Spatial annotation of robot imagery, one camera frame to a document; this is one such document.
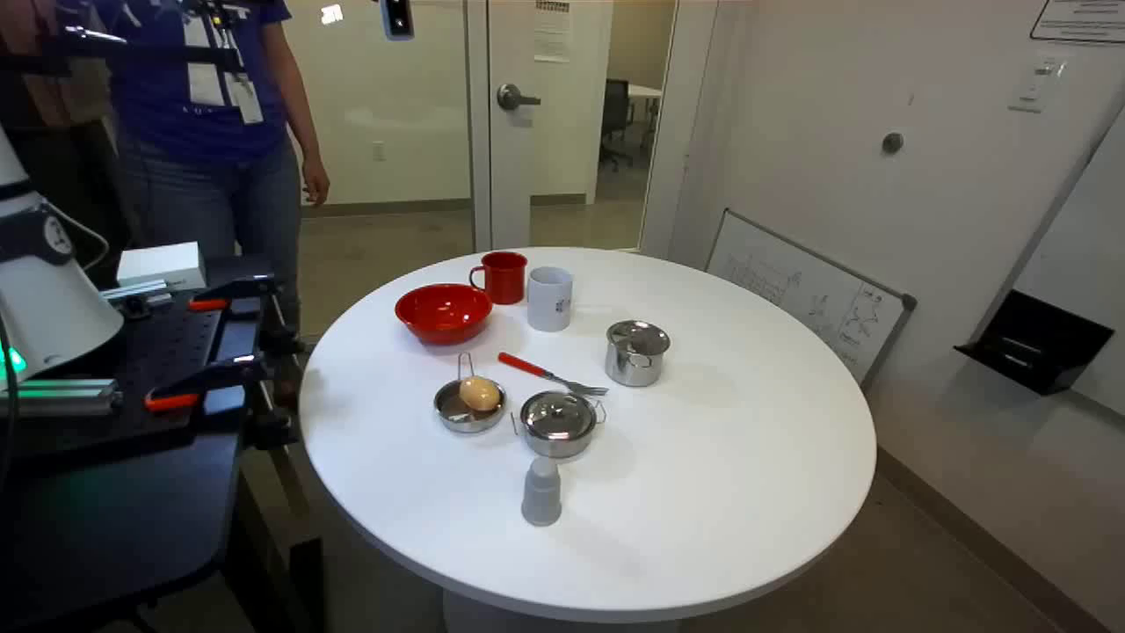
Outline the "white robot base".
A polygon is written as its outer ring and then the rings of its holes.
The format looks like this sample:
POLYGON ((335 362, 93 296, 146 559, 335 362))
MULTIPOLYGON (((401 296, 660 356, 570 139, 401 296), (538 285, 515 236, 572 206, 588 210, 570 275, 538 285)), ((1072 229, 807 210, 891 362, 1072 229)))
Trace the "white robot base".
POLYGON ((64 219, 35 189, 6 134, 0 129, 0 316, 13 378, 73 362, 125 328, 73 261, 64 219))

